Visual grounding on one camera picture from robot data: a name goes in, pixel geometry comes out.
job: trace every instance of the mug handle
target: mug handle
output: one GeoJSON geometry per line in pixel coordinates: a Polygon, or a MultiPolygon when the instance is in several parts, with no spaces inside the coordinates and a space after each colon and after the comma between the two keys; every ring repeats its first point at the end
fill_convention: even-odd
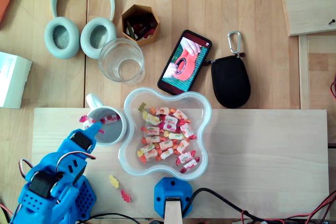
{"type": "Polygon", "coordinates": [[[95,109],[95,108],[98,108],[98,107],[102,107],[103,104],[102,102],[100,101],[100,99],[98,98],[98,96],[96,96],[95,94],[88,94],[86,96],[86,102],[88,103],[90,109],[95,109]]]}

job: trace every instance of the headphone ear cushion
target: headphone ear cushion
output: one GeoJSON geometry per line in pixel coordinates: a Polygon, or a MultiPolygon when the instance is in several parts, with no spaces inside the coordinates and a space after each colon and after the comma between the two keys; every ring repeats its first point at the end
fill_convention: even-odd
{"type": "Polygon", "coordinates": [[[84,53],[98,59],[102,47],[117,38],[117,29],[107,18],[94,18],[84,27],[80,36],[80,45],[84,53]]]}
{"type": "Polygon", "coordinates": [[[69,59],[79,50],[78,27],[68,18],[54,18],[44,30],[44,42],[53,56],[69,59]]]}

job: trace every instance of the keychain clip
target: keychain clip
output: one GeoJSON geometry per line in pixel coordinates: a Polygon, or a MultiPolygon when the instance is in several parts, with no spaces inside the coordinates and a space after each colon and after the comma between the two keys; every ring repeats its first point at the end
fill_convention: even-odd
{"type": "Polygon", "coordinates": [[[229,46],[230,46],[230,50],[232,53],[234,53],[235,55],[237,55],[239,57],[239,52],[240,52],[240,41],[242,39],[242,36],[240,35],[240,32],[238,31],[231,31],[228,35],[227,35],[227,39],[229,40],[229,46]],[[231,34],[238,34],[238,43],[237,43],[237,51],[233,51],[232,48],[232,44],[231,44],[231,34]]]}

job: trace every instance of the white mug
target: white mug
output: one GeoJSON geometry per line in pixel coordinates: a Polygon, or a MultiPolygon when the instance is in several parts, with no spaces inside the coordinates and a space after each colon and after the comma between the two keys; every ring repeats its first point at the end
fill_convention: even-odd
{"type": "Polygon", "coordinates": [[[100,99],[95,94],[88,94],[86,101],[89,104],[91,111],[88,113],[88,118],[92,118],[99,122],[105,116],[118,114],[120,119],[117,122],[103,124],[101,129],[103,133],[97,133],[95,139],[97,146],[109,146],[121,141],[126,133],[127,122],[125,116],[118,110],[112,107],[103,106],[100,99]]]}

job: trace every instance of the zipper pull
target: zipper pull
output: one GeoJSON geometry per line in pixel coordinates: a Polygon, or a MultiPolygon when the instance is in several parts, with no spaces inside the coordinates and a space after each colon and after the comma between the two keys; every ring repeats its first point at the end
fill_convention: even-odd
{"type": "Polygon", "coordinates": [[[216,60],[213,60],[213,59],[210,59],[210,60],[207,60],[207,61],[204,61],[202,66],[206,67],[206,66],[209,66],[210,64],[214,63],[216,60]]]}

